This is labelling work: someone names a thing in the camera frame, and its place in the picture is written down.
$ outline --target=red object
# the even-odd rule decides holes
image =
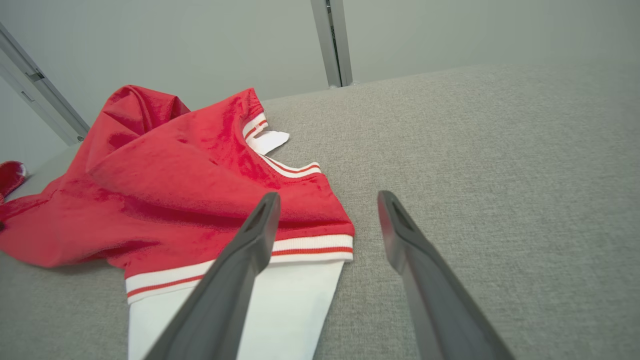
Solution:
[[[318,164],[287,167],[247,144],[267,125],[253,89],[189,112],[125,86],[65,175],[0,206],[0,250],[46,267],[106,258],[125,269],[131,297],[196,280],[277,191],[272,262],[350,260],[353,224]]]
[[[0,164],[0,204],[4,198],[24,182],[27,168],[18,161],[7,161]]]

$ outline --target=striped cuff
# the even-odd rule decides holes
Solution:
[[[322,235],[278,240],[269,263],[353,260],[353,237]],[[125,279],[129,304],[148,296],[195,287],[214,260],[168,270],[145,272]]]

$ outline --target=gray upholstered table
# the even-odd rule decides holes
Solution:
[[[316,359],[415,359],[375,198],[392,190],[520,359],[640,357],[640,68],[470,67],[264,103],[356,227]],[[13,197],[62,174],[74,149]],[[0,254],[0,357],[125,359],[122,271]]]

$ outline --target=red stripe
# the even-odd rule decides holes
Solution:
[[[127,293],[127,297],[132,297],[133,295],[142,293],[144,291],[162,289],[162,288],[167,288],[167,287],[173,286],[173,285],[184,284],[185,282],[189,282],[189,281],[200,280],[203,277],[204,277],[204,275],[198,275],[198,276],[194,276],[194,277],[188,277],[187,279],[167,282],[165,284],[145,286],[144,288],[138,288],[138,289],[135,289],[135,290],[131,290],[130,292]]]
[[[353,248],[347,246],[336,246],[336,247],[321,247],[318,249],[291,249],[291,250],[280,250],[274,251],[271,255],[292,255],[292,254],[326,254],[329,252],[350,252],[353,253]],[[131,290],[127,293],[127,297],[132,297],[133,295],[143,293],[145,291],[168,288],[169,286],[184,284],[185,282],[200,280],[204,277],[204,275],[198,275],[194,277],[188,277],[187,279],[176,280],[172,282],[167,282],[160,285],[151,285],[145,286],[144,288],[138,288],[135,290]]]
[[[310,170],[310,169],[312,169],[312,168],[317,168],[318,170],[320,170],[320,167],[319,167],[319,166],[317,166],[316,164],[313,164],[313,165],[311,165],[311,166],[309,166],[309,167],[307,167],[307,168],[301,169],[301,170],[289,170],[288,168],[284,168],[284,167],[282,167],[282,165],[280,165],[280,164],[278,164],[277,162],[275,162],[275,161],[273,161],[273,160],[271,160],[271,159],[267,158],[266,156],[265,156],[265,158],[266,158],[267,160],[269,160],[272,164],[274,164],[274,165],[276,165],[277,167],[281,168],[282,170],[284,170],[284,171],[286,171],[286,172],[293,173],[293,174],[298,174],[298,173],[300,173],[300,172],[305,172],[305,171]]]
[[[256,126],[253,127],[253,129],[249,130],[249,132],[244,136],[244,139],[246,140],[251,134],[253,134],[254,131],[256,131],[258,129],[258,127],[264,125],[267,123],[267,120],[263,120],[260,121],[259,124],[257,124]]]
[[[274,251],[271,255],[291,255],[291,254],[325,254],[327,252],[350,252],[353,253],[353,248],[347,246],[336,247],[321,247],[319,249],[291,249]]]

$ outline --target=garment label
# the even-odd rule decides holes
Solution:
[[[269,151],[287,142],[289,134],[281,131],[263,131],[258,137],[247,139],[249,146],[258,154],[266,155]]]

